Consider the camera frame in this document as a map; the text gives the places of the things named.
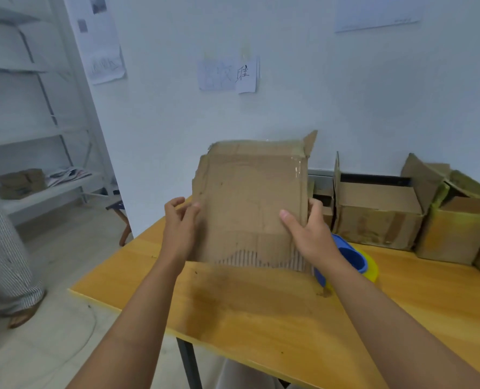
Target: tiled floor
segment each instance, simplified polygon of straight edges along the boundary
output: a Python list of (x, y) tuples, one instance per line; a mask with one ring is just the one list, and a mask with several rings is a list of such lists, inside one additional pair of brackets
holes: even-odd
[[(6, 330), (7, 320), (0, 318), (0, 389), (64, 388), (116, 319), (116, 312), (67, 292), (119, 248), (123, 222), (105, 203), (66, 206), (18, 227), (49, 293), (22, 327)], [(214, 388), (223, 358), (200, 347), (195, 353), (203, 387)], [(170, 336), (163, 340), (152, 387), (188, 388)]]

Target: shelf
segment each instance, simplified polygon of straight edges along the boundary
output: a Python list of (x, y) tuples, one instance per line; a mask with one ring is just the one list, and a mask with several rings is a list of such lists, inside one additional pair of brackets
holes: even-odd
[(27, 209), (28, 207), (34, 206), (38, 203), (47, 201), (48, 199), (54, 198), (55, 196), (59, 196), (66, 192), (82, 187), (85, 184), (94, 181), (94, 179), (96, 178), (101, 179), (101, 173), (92, 172), (92, 175), (90, 176), (83, 177), (73, 182), (66, 182), (54, 187), (47, 188), (41, 192), (37, 192), (17, 201), (2, 201), (3, 209), (7, 214), (16, 213), (23, 209)]
[(52, 16), (47, 13), (32, 11), (25, 5), (15, 5), (9, 0), (0, 0), (0, 22), (19, 25), (39, 20), (50, 22)]
[(41, 64), (29, 61), (15, 61), (0, 59), (0, 71), (16, 72), (16, 73), (44, 73), (49, 69)]
[(84, 128), (80, 127), (72, 127), (72, 128), (56, 128), (54, 126), (47, 128), (47, 129), (38, 129), (35, 131), (30, 131), (26, 133), (16, 133), (11, 131), (11, 133), (7, 134), (0, 134), (0, 146), (10, 145), (12, 143), (18, 142), (28, 142), (30, 140), (42, 139), (42, 138), (49, 138), (52, 136), (63, 135), (69, 132), (81, 132), (85, 130)]

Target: right hand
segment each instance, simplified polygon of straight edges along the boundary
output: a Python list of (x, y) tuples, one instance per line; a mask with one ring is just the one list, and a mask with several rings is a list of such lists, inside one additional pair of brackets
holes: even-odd
[(323, 204), (312, 198), (308, 199), (308, 203), (312, 209), (305, 227), (302, 227), (299, 221), (286, 210), (281, 210), (279, 216), (305, 259), (316, 268), (321, 268), (330, 259), (341, 257), (341, 255), (330, 229), (324, 223)]

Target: table leg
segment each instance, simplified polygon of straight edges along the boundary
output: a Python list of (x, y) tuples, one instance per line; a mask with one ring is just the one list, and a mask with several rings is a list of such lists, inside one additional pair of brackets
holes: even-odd
[(201, 376), (198, 374), (197, 359), (193, 351), (193, 344), (188, 341), (177, 339), (182, 364), (188, 378), (190, 389), (202, 389)]

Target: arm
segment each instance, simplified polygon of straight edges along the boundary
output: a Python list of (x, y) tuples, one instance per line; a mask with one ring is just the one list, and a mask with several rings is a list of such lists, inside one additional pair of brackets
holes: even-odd
[(177, 276), (195, 239), (199, 206), (165, 205), (166, 227), (159, 258), (114, 325), (67, 386), (67, 389), (149, 388), (163, 341)]
[(429, 333), (340, 254), (325, 225), (322, 204), (310, 200), (306, 227), (280, 217), (303, 256), (325, 275), (391, 389), (476, 388), (480, 373)]

